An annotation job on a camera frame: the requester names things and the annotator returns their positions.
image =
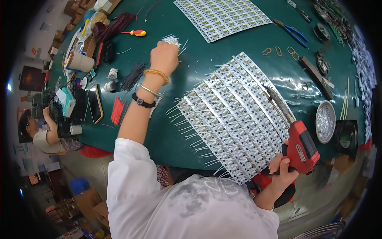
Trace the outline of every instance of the person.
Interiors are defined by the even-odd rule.
[[[151,51],[151,69],[166,76],[178,66],[178,48],[158,42]],[[165,82],[147,73],[142,85],[157,93]],[[154,95],[140,87],[136,96],[151,104]],[[150,108],[130,104],[115,140],[108,166],[107,207],[111,237],[121,238],[277,238],[279,219],[274,203],[297,178],[288,172],[290,160],[277,157],[272,182],[250,197],[245,185],[194,174],[161,190],[156,166],[143,146]]]
[[[30,110],[25,110],[19,120],[20,132],[32,140],[42,152],[57,155],[64,152],[79,151],[87,158],[100,158],[113,155],[99,148],[84,145],[72,138],[59,138],[56,122],[50,117],[49,107],[42,110],[46,124],[39,128]]]

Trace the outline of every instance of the hand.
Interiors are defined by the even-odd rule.
[[[42,110],[42,115],[45,117],[45,116],[49,116],[49,107],[45,107],[43,110]]]
[[[169,77],[178,66],[178,47],[167,42],[158,42],[151,50],[151,69],[161,71]]]
[[[280,162],[280,175],[273,175],[269,187],[276,194],[281,196],[285,189],[298,177],[297,171],[288,172],[290,159],[286,158]]]
[[[281,158],[283,157],[282,154],[276,155],[271,161],[270,164],[268,165],[269,168],[269,174],[273,174],[274,172],[277,172],[280,168],[280,163],[281,163]]]

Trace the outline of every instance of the table surface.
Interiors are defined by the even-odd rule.
[[[190,140],[184,140],[178,131],[184,125],[175,127],[165,112],[175,105],[175,103],[173,103],[173,97],[180,98],[184,91],[191,90],[196,83],[205,78],[204,74],[216,69],[213,65],[227,63],[232,59],[233,55],[238,55],[242,51],[268,76],[284,99],[293,103],[289,104],[289,106],[297,120],[302,120],[305,123],[321,155],[320,160],[328,160],[337,155],[334,151],[333,140],[327,144],[321,144],[316,136],[315,118],[319,105],[319,102],[316,101],[323,101],[325,97],[321,96],[316,84],[312,81],[308,73],[303,71],[301,64],[295,61],[292,55],[287,52],[287,47],[291,46],[300,57],[306,56],[313,65],[316,64],[315,52],[319,51],[323,47],[323,44],[314,35],[313,27],[318,23],[324,24],[324,22],[317,15],[313,4],[302,0],[294,1],[297,6],[304,10],[313,20],[313,22],[307,23],[300,13],[284,0],[274,0],[271,2],[252,0],[270,19],[276,18],[286,25],[302,32],[309,40],[307,43],[308,48],[303,48],[290,37],[285,30],[274,24],[258,26],[235,33],[215,42],[207,43],[171,0],[161,1],[147,14],[147,22],[144,22],[146,11],[155,2],[155,0],[147,1],[146,6],[138,15],[139,23],[136,24],[136,22],[133,21],[126,28],[127,31],[145,30],[147,35],[145,37],[136,37],[119,34],[113,38],[116,53],[123,52],[129,48],[132,49],[126,53],[117,54],[111,64],[100,63],[95,80],[100,88],[102,88],[104,84],[108,82],[106,76],[109,70],[111,68],[117,68],[117,79],[122,81],[122,79],[129,74],[137,61],[149,63],[151,49],[154,48],[157,42],[164,36],[174,34],[179,38],[179,42],[182,44],[189,39],[187,50],[183,52],[184,55],[179,56],[179,61],[182,62],[179,63],[178,68],[171,75],[169,84],[163,86],[160,90],[161,92],[166,91],[165,97],[155,109],[147,130],[144,145],[149,150],[151,159],[153,159],[156,164],[211,170],[216,170],[220,166],[219,164],[214,164],[206,168],[204,164],[210,161],[211,158],[199,158],[198,156],[208,152],[203,150],[194,153],[194,148],[189,146],[199,139],[194,137]],[[122,12],[135,14],[142,5],[140,1],[121,1],[112,14],[108,16],[108,19],[112,19]],[[54,89],[54,85],[60,75],[63,77],[62,85],[65,84],[64,79],[66,78],[63,75],[61,67],[62,56],[63,53],[67,51],[70,40],[80,25],[81,22],[77,24],[67,39],[65,39],[58,55],[56,55],[53,60],[48,83],[48,86],[52,89]],[[332,38],[332,44],[324,54],[325,60],[331,65],[328,77],[331,77],[331,82],[335,85],[335,88],[332,89],[333,100],[331,102],[335,109],[336,118],[339,119],[345,88],[347,88],[347,79],[349,77],[351,98],[349,100],[347,119],[358,121],[358,143],[362,144],[364,143],[363,103],[360,102],[360,107],[356,108],[355,102],[352,100],[354,96],[356,69],[351,62],[351,51],[347,45],[343,47],[336,40],[329,26],[326,27]],[[283,54],[282,57],[276,55],[275,46],[280,47]],[[263,56],[262,51],[267,47],[272,48],[272,53],[268,56]],[[309,87],[308,91],[302,90],[301,83],[304,81],[311,82],[311,87]],[[102,124],[114,127],[110,120],[114,98],[119,97],[122,102],[127,101],[127,103],[129,103],[133,91],[130,93],[126,93],[125,91],[116,93],[101,91],[100,93],[104,117],[98,124],[94,124],[88,111],[86,120],[81,123],[83,133],[79,135],[79,140],[87,145],[113,152],[119,126],[115,126],[115,129],[112,129]],[[309,95],[312,96],[312,98],[306,98],[303,95]]]

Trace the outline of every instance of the white cup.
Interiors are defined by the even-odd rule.
[[[81,127],[81,125],[72,125],[72,126],[70,126],[70,133],[72,135],[82,134],[82,127]]]

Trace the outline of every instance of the pliers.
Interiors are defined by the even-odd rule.
[[[300,39],[298,39],[292,32],[296,33],[299,37],[301,37],[305,42],[308,42],[308,39],[299,31],[297,31],[296,29],[294,28],[291,28],[290,26],[287,26],[285,25],[284,23],[280,22],[279,20],[276,20],[276,19],[272,19],[273,23],[275,25],[278,25],[282,28],[284,28],[286,30],[287,33],[289,33],[289,35],[291,35],[291,37],[293,37],[298,43],[300,43],[301,46],[303,47],[307,47],[306,44],[304,42],[302,42]]]

